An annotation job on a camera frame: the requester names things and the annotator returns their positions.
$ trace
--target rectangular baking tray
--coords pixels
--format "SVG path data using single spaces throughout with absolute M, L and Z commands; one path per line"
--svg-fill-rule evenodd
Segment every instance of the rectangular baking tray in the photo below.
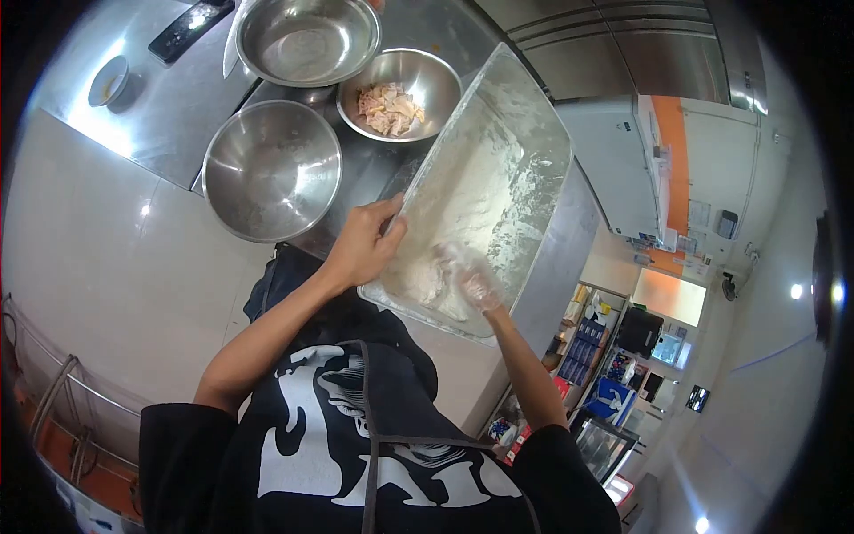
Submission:
M 540 86 L 506 44 L 500 43 L 493 50 L 460 99 L 407 189 L 401 214 L 423 206 L 424 191 L 452 194 L 454 182 L 465 180 L 453 171 L 460 168 L 459 162 L 472 154 L 483 155 L 473 148 L 472 144 L 481 140 L 471 133 L 488 128 L 509 132 L 521 146 L 521 156 L 510 176 L 512 205 L 524 209 L 505 210 L 488 250 L 482 251 L 504 285 L 504 304 L 512 313 L 572 163 L 572 141 Z M 418 232 L 418 228 L 411 223 L 409 232 Z M 369 302 L 445 332 L 494 344 L 494 340 L 489 342 L 492 329 L 482 316 L 472 314 L 466 321 L 454 320 L 414 299 L 386 291 L 382 274 L 360 286 L 358 293 Z

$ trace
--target countertop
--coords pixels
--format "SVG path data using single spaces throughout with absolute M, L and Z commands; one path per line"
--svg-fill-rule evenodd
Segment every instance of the countertop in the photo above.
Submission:
M 171 67 L 149 43 L 189 8 L 173 0 L 101 0 L 71 31 L 34 92 L 36 106 L 113 152 L 190 189 L 217 129 L 258 78 L 240 61 L 227 79 L 222 59 L 234 12 L 206 32 Z M 465 0 L 394 0 L 381 15 L 382 48 L 428 50 L 460 75 L 476 72 L 501 36 Z M 114 56 L 130 64 L 128 86 L 109 106 L 87 96 Z
M 222 79 L 222 55 L 232 15 L 163 67 L 148 43 L 187 9 L 172 0 L 103 0 L 69 35 L 44 76 L 35 105 L 150 172 L 201 194 L 197 176 L 210 138 L 241 106 L 274 98 L 308 103 L 335 129 L 342 145 L 342 186 L 329 213 L 292 244 L 323 259 L 353 206 L 404 191 L 433 139 L 392 145 L 344 124 L 329 90 L 292 90 L 263 83 L 238 62 Z M 502 39 L 466 0 L 394 0 L 381 17 L 383 48 L 428 50 L 465 82 Z M 122 54 L 131 65 L 128 88 L 113 104 L 91 108 L 89 85 L 98 69 Z M 535 354 L 543 355 L 572 297 L 599 217 L 586 177 L 574 161 L 513 317 Z

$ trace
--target knife blade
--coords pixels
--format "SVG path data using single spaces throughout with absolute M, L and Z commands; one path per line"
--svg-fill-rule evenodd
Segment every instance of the knife blade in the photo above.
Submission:
M 246 13 L 249 11 L 255 2 L 258 0 L 235 0 L 237 12 L 234 14 L 234 19 L 231 20 L 231 28 L 228 30 L 228 38 L 225 40 L 225 53 L 222 56 L 222 77 L 228 78 L 234 66 L 237 65 L 237 27 L 240 26 L 240 21 L 246 18 Z

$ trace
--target hand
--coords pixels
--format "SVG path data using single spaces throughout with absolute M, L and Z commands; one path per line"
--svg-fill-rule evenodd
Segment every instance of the hand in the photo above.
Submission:
M 477 311 L 486 314 L 501 307 L 503 288 L 481 253 L 455 241 L 438 244 L 433 252 L 442 270 Z
M 407 220 L 398 217 L 385 237 L 379 229 L 402 205 L 403 194 L 398 193 L 389 200 L 353 208 L 318 273 L 332 281 L 339 292 L 379 276 L 407 234 Z

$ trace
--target stainless steel bowl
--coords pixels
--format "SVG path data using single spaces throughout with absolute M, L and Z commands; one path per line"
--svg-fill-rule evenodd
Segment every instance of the stainless steel bowl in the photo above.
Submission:
M 241 109 L 216 132 L 202 188 L 231 233 L 277 243 L 326 214 L 341 184 L 341 145 L 317 112 L 289 100 Z
M 366 0 L 260 0 L 237 27 L 237 53 L 274 84 L 322 87 L 364 68 L 382 37 Z
M 424 108 L 426 122 L 412 123 L 398 138 L 384 136 L 367 125 L 359 114 L 359 92 L 372 84 L 402 83 L 412 101 Z M 390 143 L 411 143 L 432 137 L 442 130 L 459 99 L 463 86 L 450 65 L 432 54 L 410 48 L 383 50 L 371 64 L 338 86 L 338 112 L 356 132 L 371 139 Z

